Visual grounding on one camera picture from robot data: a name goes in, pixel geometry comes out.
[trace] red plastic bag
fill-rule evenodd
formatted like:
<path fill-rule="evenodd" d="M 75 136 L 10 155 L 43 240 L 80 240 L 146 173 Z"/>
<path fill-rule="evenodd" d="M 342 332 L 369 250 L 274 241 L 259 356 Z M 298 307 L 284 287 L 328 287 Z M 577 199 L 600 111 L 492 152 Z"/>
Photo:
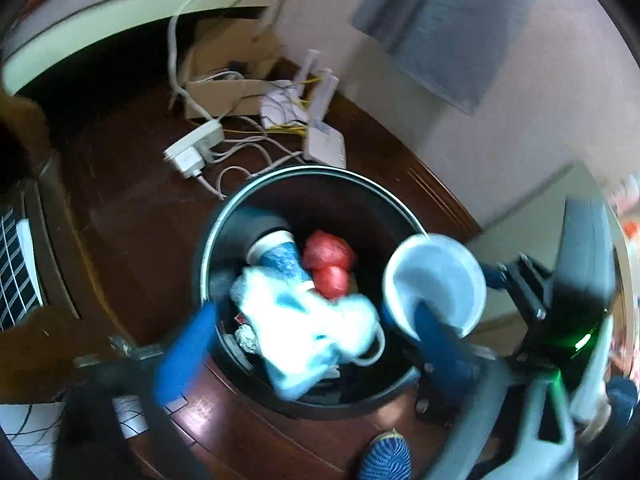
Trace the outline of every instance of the red plastic bag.
<path fill-rule="evenodd" d="M 355 258 L 353 250 L 342 238 L 316 231 L 306 241 L 302 265 L 313 270 L 335 266 L 349 271 Z"/>
<path fill-rule="evenodd" d="M 314 270 L 316 290 L 330 301 L 347 295 L 349 278 L 349 273 L 337 266 Z"/>

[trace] green light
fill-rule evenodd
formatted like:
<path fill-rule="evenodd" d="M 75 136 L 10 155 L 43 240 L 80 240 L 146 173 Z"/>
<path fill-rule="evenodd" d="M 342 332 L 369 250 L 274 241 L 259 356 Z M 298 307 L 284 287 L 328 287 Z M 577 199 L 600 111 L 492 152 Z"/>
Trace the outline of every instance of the green light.
<path fill-rule="evenodd" d="M 587 335 L 586 335 L 586 336 L 584 336 L 582 339 L 580 339 L 580 341 L 578 341 L 578 342 L 575 344 L 575 349 L 576 349 L 576 350 L 579 350 L 580 348 L 582 348 L 583 346 L 585 346 L 585 345 L 588 343 L 589 339 L 591 339 L 591 334 L 587 334 Z"/>

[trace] power strip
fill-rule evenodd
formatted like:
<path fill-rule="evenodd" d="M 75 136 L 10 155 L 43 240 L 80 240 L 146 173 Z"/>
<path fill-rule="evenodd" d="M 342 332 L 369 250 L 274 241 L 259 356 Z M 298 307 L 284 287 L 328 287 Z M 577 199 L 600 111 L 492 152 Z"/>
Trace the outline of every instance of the power strip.
<path fill-rule="evenodd" d="M 164 150 L 164 160 L 174 163 L 176 157 L 193 146 L 204 160 L 213 163 L 211 149 L 223 140 L 222 124 L 216 119 L 207 121 Z"/>

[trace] cardboard box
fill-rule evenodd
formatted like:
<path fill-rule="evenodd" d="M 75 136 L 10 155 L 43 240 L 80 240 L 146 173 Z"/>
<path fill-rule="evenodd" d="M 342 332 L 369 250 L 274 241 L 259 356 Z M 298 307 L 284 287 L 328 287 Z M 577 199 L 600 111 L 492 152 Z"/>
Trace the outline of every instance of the cardboard box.
<path fill-rule="evenodd" d="M 196 41 L 187 53 L 178 79 L 193 99 L 212 116 L 259 115 L 263 80 L 282 56 L 282 46 L 272 28 L 256 34 L 258 20 L 210 19 L 196 24 Z M 247 65 L 244 80 L 200 81 L 219 72 L 230 61 Z M 185 106 L 185 117 L 201 115 Z"/>

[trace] white cable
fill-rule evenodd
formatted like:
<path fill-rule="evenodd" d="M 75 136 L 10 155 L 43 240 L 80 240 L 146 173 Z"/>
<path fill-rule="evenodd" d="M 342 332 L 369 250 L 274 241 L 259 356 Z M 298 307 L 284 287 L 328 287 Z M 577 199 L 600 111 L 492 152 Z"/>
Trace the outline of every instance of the white cable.
<path fill-rule="evenodd" d="M 196 79 L 193 82 L 194 83 L 205 83 L 207 81 L 214 81 L 215 79 L 218 79 L 219 77 L 222 77 L 223 75 L 235 76 L 233 79 L 244 79 L 244 76 L 241 73 L 236 72 L 235 70 L 223 70 L 222 72 L 218 72 L 217 74 L 208 75 L 206 77 L 203 77 L 202 79 Z"/>
<path fill-rule="evenodd" d="M 222 162 L 223 160 L 229 158 L 231 155 L 242 150 L 242 148 L 245 148 L 247 146 L 253 146 L 254 148 L 257 148 L 262 153 L 262 156 L 264 156 L 264 160 L 267 161 L 267 164 L 273 164 L 273 160 L 271 160 L 269 152 L 265 150 L 260 144 L 256 144 L 255 142 L 245 142 L 243 144 L 236 144 L 234 147 L 232 147 L 231 149 L 223 153 L 223 155 L 220 158 L 216 158 L 213 161 L 213 163 L 217 164 L 219 162 Z"/>
<path fill-rule="evenodd" d="M 169 84 L 171 85 L 171 88 L 174 91 L 174 95 L 172 96 L 172 99 L 170 101 L 169 108 L 171 109 L 173 107 L 173 103 L 175 102 L 175 97 L 178 95 L 181 95 L 184 98 L 185 102 L 191 105 L 191 107 L 194 108 L 194 110 L 196 110 L 200 115 L 202 115 L 208 121 L 212 121 L 213 116 L 209 114 L 209 112 L 207 112 L 207 110 L 205 110 L 200 104 L 198 104 L 198 102 L 196 102 L 196 100 L 191 97 L 189 92 L 187 92 L 185 88 L 182 88 L 180 86 L 180 83 L 178 82 L 178 69 L 177 69 L 178 44 L 177 44 L 177 38 L 176 38 L 176 29 L 177 29 L 178 19 L 180 18 L 180 15 L 185 11 L 185 9 L 189 6 L 189 4 L 194 1 L 195 0 L 186 0 L 180 7 L 178 7 L 174 15 L 169 20 L 169 25 L 167 27 L 167 32 L 166 32 L 167 46 L 169 51 L 168 60 L 167 60 L 167 72 L 169 74 Z M 198 82 L 215 80 L 219 77 L 226 76 L 226 75 L 231 75 L 231 76 L 234 76 L 235 78 L 244 79 L 244 76 L 242 76 L 242 74 L 239 72 L 236 72 L 234 70 L 225 70 L 217 74 L 213 74 L 211 76 L 207 76 L 203 79 L 200 79 Z M 218 120 L 222 119 L 222 117 L 224 117 L 228 112 L 226 112 L 225 114 L 222 114 L 218 118 Z M 220 200 L 224 200 L 226 198 L 226 195 L 222 193 L 221 184 L 222 184 L 222 176 L 229 170 L 242 171 L 248 178 L 251 178 L 252 176 L 267 173 L 268 171 L 271 171 L 273 168 L 280 166 L 281 164 L 283 164 L 284 162 L 287 162 L 288 160 L 291 160 L 292 158 L 295 158 L 297 161 L 299 161 L 302 164 L 305 163 L 305 161 L 300 158 L 300 155 L 302 154 L 302 152 L 292 152 L 291 150 L 288 150 L 287 148 L 285 148 L 277 140 L 271 139 L 271 137 L 268 136 L 267 131 L 262 127 L 262 125 L 257 123 L 253 119 L 245 116 L 238 116 L 238 117 L 248 122 L 252 126 L 254 126 L 261 133 L 261 135 L 250 136 L 245 139 L 225 139 L 223 142 L 235 144 L 235 146 L 231 147 L 229 150 L 226 150 L 226 152 L 223 152 L 223 153 L 212 152 L 213 155 L 217 157 L 213 161 L 213 163 L 217 164 L 218 162 L 222 162 L 223 160 L 229 158 L 234 153 L 243 149 L 245 146 L 253 146 L 262 153 L 265 160 L 267 161 L 268 166 L 263 170 L 260 170 L 254 174 L 251 174 L 246 168 L 242 168 L 241 166 L 229 166 L 228 168 L 225 168 L 224 170 L 222 170 L 218 175 L 218 179 L 216 181 L 216 187 L 213 187 L 207 181 L 207 179 L 204 178 L 204 176 L 202 176 L 201 173 L 198 172 L 197 174 L 193 175 L 196 177 L 198 182 L 200 182 L 208 191 L 213 193 Z M 267 150 L 265 150 L 262 146 L 257 144 L 257 142 L 261 142 L 262 140 L 266 140 L 267 142 L 274 144 L 275 146 L 279 147 L 283 152 L 287 153 L 287 155 L 273 162 Z"/>
<path fill-rule="evenodd" d="M 222 176 L 229 170 L 242 171 L 246 175 L 247 179 L 252 177 L 251 172 L 247 168 L 243 168 L 242 166 L 229 166 L 228 168 L 225 168 L 224 170 L 220 171 L 220 174 L 216 179 L 216 190 L 220 193 L 220 195 L 224 196 L 225 198 L 226 198 L 226 195 L 222 193 Z"/>
<path fill-rule="evenodd" d="M 215 196 L 217 196 L 220 200 L 224 200 L 226 198 L 226 196 L 223 196 L 222 193 L 220 193 L 215 187 L 213 187 L 209 181 L 207 181 L 206 178 L 204 178 L 202 175 L 199 175 L 196 177 L 196 180 L 201 183 L 206 189 L 207 191 L 212 192 Z"/>
<path fill-rule="evenodd" d="M 169 50 L 169 56 L 167 61 L 167 69 L 169 73 L 169 84 L 175 93 L 181 95 L 188 104 L 191 105 L 199 114 L 201 114 L 204 118 L 209 121 L 213 119 L 212 115 L 207 112 L 202 106 L 200 106 L 191 95 L 180 86 L 178 83 L 178 42 L 176 38 L 176 28 L 178 25 L 178 18 L 184 12 L 184 10 L 189 6 L 191 2 L 195 0 L 187 0 L 184 2 L 178 9 L 175 11 L 174 15 L 169 20 L 169 26 L 167 27 L 167 45 Z"/>

